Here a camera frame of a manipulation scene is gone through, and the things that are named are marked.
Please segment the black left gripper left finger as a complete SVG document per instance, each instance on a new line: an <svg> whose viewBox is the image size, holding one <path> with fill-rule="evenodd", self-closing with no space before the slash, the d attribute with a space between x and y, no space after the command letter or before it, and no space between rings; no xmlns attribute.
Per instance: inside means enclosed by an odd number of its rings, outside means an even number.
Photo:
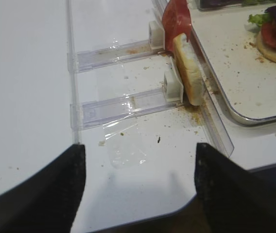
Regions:
<svg viewBox="0 0 276 233"><path fill-rule="evenodd" d="M69 233L86 184L86 151L73 144L0 195L0 233Z"/></svg>

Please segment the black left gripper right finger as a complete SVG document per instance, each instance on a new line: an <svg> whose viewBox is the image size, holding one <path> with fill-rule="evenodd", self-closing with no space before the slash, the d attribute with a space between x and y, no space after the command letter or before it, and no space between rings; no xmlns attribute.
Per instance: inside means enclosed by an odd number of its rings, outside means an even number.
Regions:
<svg viewBox="0 0 276 233"><path fill-rule="evenodd" d="M198 143L194 183L213 233L276 233L276 164L245 170Z"/></svg>

